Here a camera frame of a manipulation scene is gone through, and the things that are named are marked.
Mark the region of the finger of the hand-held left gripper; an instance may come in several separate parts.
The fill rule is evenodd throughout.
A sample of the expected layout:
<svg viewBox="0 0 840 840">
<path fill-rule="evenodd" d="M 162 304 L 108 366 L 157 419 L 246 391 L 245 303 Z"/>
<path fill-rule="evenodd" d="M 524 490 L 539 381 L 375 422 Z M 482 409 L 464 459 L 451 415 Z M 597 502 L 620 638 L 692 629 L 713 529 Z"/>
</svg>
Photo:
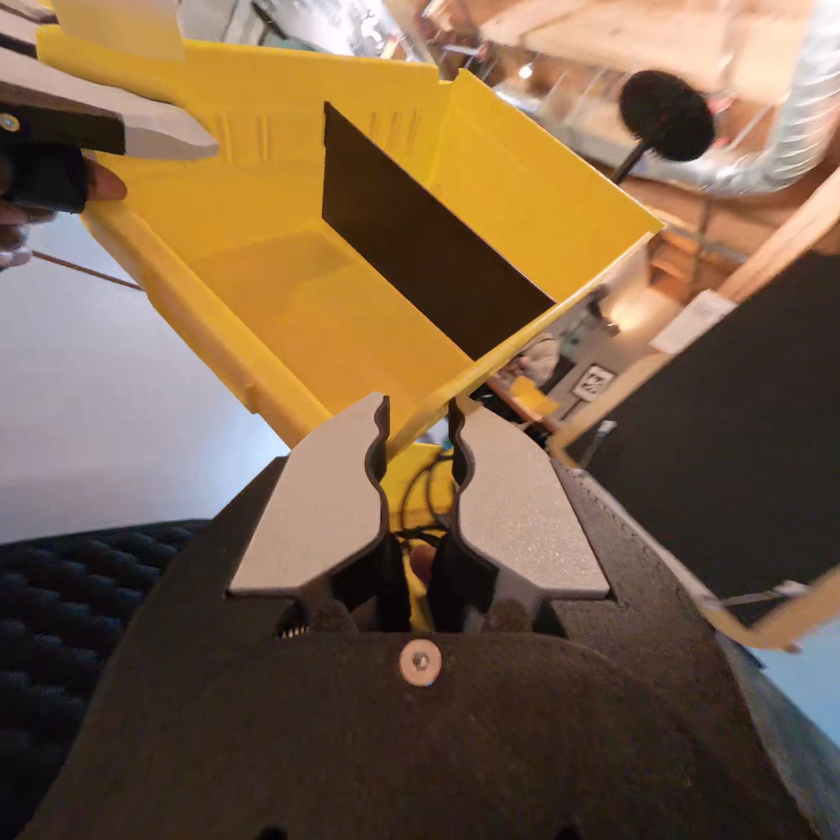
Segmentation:
<svg viewBox="0 0 840 840">
<path fill-rule="evenodd" d="M 197 161 L 215 156 L 218 149 L 194 117 L 170 103 L 73 77 L 36 60 L 1 62 L 4 103 L 116 117 L 125 131 L 124 155 L 136 159 Z"/>
</svg>

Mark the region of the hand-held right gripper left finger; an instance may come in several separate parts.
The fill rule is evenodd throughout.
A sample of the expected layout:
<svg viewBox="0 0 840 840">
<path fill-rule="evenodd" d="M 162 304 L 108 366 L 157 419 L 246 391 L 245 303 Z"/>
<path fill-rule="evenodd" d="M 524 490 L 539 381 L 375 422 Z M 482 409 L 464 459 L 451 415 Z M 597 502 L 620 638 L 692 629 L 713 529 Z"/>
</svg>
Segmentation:
<svg viewBox="0 0 840 840">
<path fill-rule="evenodd" d="M 373 392 L 289 453 L 231 596 L 373 596 L 389 529 L 382 488 L 390 399 Z"/>
</svg>

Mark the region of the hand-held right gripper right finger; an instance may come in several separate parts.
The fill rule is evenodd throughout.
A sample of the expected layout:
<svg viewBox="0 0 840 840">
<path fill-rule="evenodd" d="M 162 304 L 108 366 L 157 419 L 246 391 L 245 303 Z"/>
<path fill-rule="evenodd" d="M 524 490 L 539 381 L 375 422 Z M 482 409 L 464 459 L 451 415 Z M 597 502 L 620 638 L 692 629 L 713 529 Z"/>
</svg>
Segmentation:
<svg viewBox="0 0 840 840">
<path fill-rule="evenodd" d="M 449 404 L 455 498 L 450 579 L 467 601 L 600 601 L 610 585 L 557 469 L 517 427 Z"/>
</svg>

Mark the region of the person's left hand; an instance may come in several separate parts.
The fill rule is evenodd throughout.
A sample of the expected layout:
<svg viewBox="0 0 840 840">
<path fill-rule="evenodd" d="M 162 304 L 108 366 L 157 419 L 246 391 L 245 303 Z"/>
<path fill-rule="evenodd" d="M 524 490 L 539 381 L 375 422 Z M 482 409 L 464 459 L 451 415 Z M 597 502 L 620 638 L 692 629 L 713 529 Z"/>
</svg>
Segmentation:
<svg viewBox="0 0 840 840">
<path fill-rule="evenodd" d="M 125 183 L 89 155 L 83 157 L 87 198 L 93 202 L 122 201 L 128 194 Z M 32 259 L 29 230 L 54 220 L 57 211 L 43 206 L 1 201 L 1 269 L 25 265 Z"/>
</svg>

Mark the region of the small yellow box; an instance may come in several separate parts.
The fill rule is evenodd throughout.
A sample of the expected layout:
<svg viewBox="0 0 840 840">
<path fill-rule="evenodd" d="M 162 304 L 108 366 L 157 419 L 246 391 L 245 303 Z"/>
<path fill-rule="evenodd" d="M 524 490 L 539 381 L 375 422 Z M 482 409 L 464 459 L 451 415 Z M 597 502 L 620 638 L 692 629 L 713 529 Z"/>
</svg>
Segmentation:
<svg viewBox="0 0 840 840">
<path fill-rule="evenodd" d="M 526 376 L 519 376 L 511 383 L 509 394 L 514 408 L 531 422 L 542 422 L 560 408 L 557 402 L 542 393 Z"/>
</svg>

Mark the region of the thin brown rod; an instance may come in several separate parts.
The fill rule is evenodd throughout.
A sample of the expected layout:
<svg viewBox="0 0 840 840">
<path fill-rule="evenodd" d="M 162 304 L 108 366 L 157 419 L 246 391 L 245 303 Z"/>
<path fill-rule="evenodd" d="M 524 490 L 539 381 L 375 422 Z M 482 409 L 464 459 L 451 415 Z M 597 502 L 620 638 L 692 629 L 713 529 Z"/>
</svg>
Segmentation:
<svg viewBox="0 0 840 840">
<path fill-rule="evenodd" d="M 101 272 L 101 271 L 96 270 L 96 269 L 91 269 L 91 268 L 88 268 L 88 267 L 80 266 L 79 264 L 72 263 L 72 262 L 67 261 L 65 259 L 60 259 L 58 257 L 48 255 L 46 253 L 43 253 L 43 252 L 40 252 L 40 251 L 37 251 L 37 250 L 32 251 L 32 256 L 33 256 L 34 259 L 40 259 L 41 261 L 45 261 L 45 262 L 47 262 L 51 265 L 54 265 L 54 266 L 60 266 L 62 268 L 67 268 L 69 270 L 75 270 L 78 273 L 87 275 L 89 277 L 95 277 L 95 278 L 100 279 L 100 280 L 105 280 L 105 281 L 107 281 L 109 283 L 112 283 L 113 285 L 116 285 L 116 286 L 126 287 L 126 288 L 133 289 L 135 291 L 140 291 L 142 293 L 145 293 L 144 290 L 142 289 L 142 287 L 140 285 L 138 285 L 137 283 L 133 282 L 132 280 L 122 279 L 120 277 L 114 276 L 113 274 L 109 274 L 107 272 Z"/>
</svg>

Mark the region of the small black white marker sign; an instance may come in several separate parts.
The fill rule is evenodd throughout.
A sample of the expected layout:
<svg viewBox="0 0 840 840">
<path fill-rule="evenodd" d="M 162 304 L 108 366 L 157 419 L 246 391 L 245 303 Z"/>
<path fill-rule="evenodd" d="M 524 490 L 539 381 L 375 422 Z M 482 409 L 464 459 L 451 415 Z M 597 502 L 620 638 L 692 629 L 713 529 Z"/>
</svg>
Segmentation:
<svg viewBox="0 0 840 840">
<path fill-rule="evenodd" d="M 570 393 L 580 403 L 592 404 L 615 381 L 617 374 L 601 364 L 589 364 Z"/>
</svg>

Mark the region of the white paper sign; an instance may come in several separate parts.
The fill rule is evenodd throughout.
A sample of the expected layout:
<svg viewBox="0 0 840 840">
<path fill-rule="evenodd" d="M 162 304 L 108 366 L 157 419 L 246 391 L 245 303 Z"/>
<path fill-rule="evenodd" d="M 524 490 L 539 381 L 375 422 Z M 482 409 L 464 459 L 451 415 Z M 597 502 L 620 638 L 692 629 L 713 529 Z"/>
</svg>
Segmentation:
<svg viewBox="0 0 840 840">
<path fill-rule="evenodd" d="M 738 307 L 714 290 L 702 291 L 648 345 L 656 352 L 678 355 Z"/>
</svg>

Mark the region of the black quilted mat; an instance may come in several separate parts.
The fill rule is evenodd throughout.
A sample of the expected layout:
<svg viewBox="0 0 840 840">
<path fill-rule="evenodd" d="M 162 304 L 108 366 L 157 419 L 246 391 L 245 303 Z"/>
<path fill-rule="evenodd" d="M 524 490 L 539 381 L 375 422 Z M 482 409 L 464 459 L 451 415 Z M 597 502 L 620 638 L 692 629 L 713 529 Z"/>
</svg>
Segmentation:
<svg viewBox="0 0 840 840">
<path fill-rule="evenodd" d="M 1 838 L 28 824 L 67 762 L 136 613 L 209 520 L 1 547 Z"/>
</svg>

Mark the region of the black bin divider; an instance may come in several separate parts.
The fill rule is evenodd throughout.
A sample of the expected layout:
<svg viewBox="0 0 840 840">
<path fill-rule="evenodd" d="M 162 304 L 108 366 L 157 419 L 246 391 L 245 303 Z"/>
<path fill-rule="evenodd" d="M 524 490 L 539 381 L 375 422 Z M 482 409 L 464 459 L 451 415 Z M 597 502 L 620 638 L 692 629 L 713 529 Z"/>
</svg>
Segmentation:
<svg viewBox="0 0 840 840">
<path fill-rule="evenodd" d="M 322 220 L 471 360 L 556 301 L 329 101 Z"/>
</svg>

